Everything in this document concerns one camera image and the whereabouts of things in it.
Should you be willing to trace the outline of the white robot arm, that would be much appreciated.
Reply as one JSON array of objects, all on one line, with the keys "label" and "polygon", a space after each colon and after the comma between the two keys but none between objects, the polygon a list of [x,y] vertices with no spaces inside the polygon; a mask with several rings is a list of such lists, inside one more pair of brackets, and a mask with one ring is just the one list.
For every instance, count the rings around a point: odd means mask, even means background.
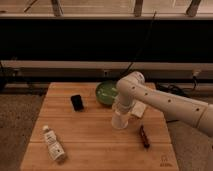
[{"label": "white robot arm", "polygon": [[137,100],[163,113],[171,114],[213,137],[213,104],[151,89],[145,85],[145,78],[140,72],[132,72],[118,80],[116,89],[118,95],[114,101],[115,113],[111,120],[112,126],[116,129],[127,127],[127,113]]}]

